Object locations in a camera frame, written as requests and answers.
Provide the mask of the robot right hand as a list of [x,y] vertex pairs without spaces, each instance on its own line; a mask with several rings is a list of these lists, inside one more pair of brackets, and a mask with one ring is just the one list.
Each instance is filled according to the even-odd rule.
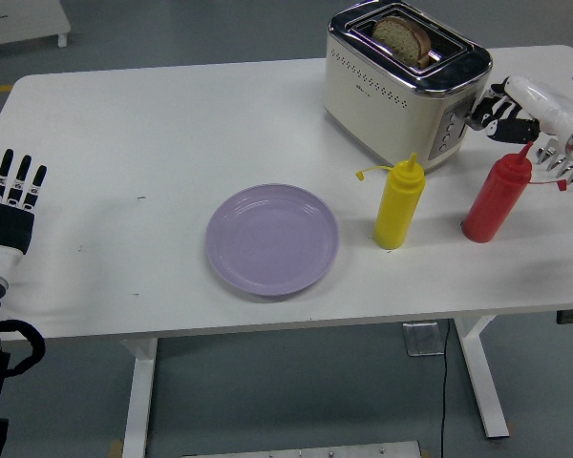
[[465,123],[498,142],[526,144],[544,133],[565,144],[573,137],[573,101],[547,85],[509,76],[487,89]]

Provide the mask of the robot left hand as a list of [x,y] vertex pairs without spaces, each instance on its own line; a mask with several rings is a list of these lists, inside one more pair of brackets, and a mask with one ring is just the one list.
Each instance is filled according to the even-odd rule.
[[14,266],[27,254],[34,224],[33,210],[47,174],[47,167],[31,172],[32,158],[21,158],[12,169],[14,151],[0,159],[0,285],[6,288]]

